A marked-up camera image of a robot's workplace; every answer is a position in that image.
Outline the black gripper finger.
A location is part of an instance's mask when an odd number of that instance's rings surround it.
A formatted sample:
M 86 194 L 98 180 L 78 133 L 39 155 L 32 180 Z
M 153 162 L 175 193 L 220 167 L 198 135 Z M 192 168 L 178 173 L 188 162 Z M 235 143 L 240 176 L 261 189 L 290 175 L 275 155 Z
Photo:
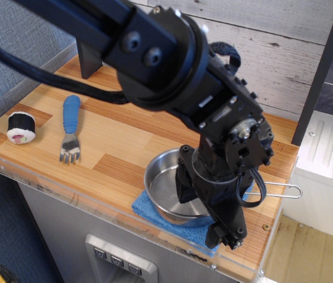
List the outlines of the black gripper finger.
M 193 188 L 190 174 L 185 166 L 179 166 L 176 170 L 176 191 L 180 203 L 187 203 L 197 198 Z
M 208 227 L 205 239 L 205 245 L 208 248 L 215 248 L 220 244 L 219 228 L 219 225 L 215 223 Z

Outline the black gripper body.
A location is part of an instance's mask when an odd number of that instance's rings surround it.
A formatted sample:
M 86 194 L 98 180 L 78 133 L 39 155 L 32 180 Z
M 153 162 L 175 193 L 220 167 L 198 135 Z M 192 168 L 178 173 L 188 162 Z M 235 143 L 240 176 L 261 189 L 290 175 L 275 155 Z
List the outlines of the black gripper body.
M 216 178 L 210 174 L 203 161 L 199 159 L 198 150 L 188 145 L 183 145 L 180 150 L 182 156 L 179 159 L 179 166 L 186 167 L 197 197 L 205 203 L 207 209 L 210 209 L 211 205 L 219 199 L 225 199 L 223 194 L 229 191 L 219 183 L 226 182 L 232 178 L 238 179 L 236 185 L 238 203 L 253 183 L 253 177 L 249 171 L 239 175 L 229 173 L 223 177 Z M 243 240 L 247 236 L 246 223 L 245 226 L 226 225 L 223 222 L 213 223 L 218 224 L 220 227 L 218 232 L 220 243 L 229 246 L 232 250 L 243 244 Z

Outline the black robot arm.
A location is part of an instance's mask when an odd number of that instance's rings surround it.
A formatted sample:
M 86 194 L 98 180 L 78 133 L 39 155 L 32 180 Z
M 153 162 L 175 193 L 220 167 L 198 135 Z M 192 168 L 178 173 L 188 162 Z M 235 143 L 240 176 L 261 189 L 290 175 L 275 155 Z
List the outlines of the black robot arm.
M 214 222 L 209 248 L 235 249 L 247 235 L 245 190 L 264 182 L 258 172 L 273 156 L 273 133 L 256 95 L 224 65 L 190 17 L 172 9 L 146 14 L 129 1 L 22 1 L 117 70 L 124 96 L 151 111 L 166 111 L 199 133 L 184 145 L 176 171 L 179 201 L 199 198 Z

